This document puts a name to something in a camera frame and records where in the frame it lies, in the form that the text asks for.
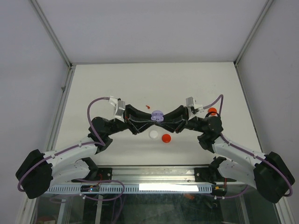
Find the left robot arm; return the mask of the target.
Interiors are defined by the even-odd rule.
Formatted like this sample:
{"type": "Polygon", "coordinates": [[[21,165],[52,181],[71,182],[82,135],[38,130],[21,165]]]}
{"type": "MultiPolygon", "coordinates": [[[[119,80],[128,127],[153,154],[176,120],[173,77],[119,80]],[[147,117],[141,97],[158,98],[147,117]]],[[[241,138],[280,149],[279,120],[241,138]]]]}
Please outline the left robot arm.
{"type": "Polygon", "coordinates": [[[160,121],[154,114],[144,113],[127,105],[121,117],[111,120],[95,117],[88,120],[89,134],[77,144],[62,150],[31,151],[15,176],[17,188],[28,198],[44,194],[50,187],[67,181],[95,181],[98,167],[92,156],[106,150],[113,140],[111,135],[129,130],[136,135],[160,121]]]}

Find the purple charging case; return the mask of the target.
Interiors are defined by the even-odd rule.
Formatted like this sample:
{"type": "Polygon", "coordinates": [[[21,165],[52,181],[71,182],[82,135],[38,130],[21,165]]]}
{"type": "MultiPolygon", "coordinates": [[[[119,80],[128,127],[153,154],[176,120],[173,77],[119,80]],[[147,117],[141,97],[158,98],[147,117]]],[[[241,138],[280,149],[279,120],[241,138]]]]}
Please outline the purple charging case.
{"type": "Polygon", "coordinates": [[[156,122],[163,122],[164,121],[164,114],[159,110],[155,110],[151,113],[151,120],[156,122]]]}

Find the white charging case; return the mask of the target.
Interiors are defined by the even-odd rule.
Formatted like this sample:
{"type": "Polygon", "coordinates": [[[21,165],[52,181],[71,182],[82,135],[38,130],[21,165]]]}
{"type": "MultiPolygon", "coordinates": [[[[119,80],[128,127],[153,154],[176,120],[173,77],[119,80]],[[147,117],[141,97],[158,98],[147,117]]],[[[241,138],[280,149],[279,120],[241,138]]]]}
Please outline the white charging case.
{"type": "Polygon", "coordinates": [[[158,131],[156,131],[156,130],[152,130],[152,131],[150,131],[150,133],[149,133],[149,137],[151,138],[151,139],[157,139],[158,137],[159,137],[159,133],[158,133],[158,131]]]}

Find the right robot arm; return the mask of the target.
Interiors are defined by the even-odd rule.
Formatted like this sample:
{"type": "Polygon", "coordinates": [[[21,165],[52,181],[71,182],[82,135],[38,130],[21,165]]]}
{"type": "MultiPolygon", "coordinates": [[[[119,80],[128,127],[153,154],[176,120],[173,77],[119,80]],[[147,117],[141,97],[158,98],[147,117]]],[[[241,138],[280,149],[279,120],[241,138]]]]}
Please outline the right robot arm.
{"type": "Polygon", "coordinates": [[[292,185],[295,179],[289,168],[275,152],[264,154],[248,149],[223,135],[221,116],[209,112],[205,117],[189,117],[187,107],[180,112],[164,115],[161,111],[154,111],[151,119],[158,126],[171,132],[180,133],[188,129],[200,132],[197,137],[200,146],[219,157],[210,164],[209,176],[215,181],[229,178],[243,182],[253,188],[266,200],[277,203],[282,197],[293,194],[292,185]]]}

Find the red charging case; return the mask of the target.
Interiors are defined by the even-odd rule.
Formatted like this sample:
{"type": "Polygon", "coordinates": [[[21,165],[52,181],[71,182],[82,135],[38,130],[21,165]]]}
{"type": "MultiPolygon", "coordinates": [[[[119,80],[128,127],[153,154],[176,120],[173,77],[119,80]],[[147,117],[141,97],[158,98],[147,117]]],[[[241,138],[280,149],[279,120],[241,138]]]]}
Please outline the red charging case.
{"type": "Polygon", "coordinates": [[[210,107],[210,108],[208,109],[208,112],[209,112],[209,113],[217,113],[217,109],[214,108],[214,107],[210,107]]]}
{"type": "Polygon", "coordinates": [[[162,135],[162,141],[164,143],[169,143],[171,141],[171,136],[169,134],[163,134],[162,135]]]}

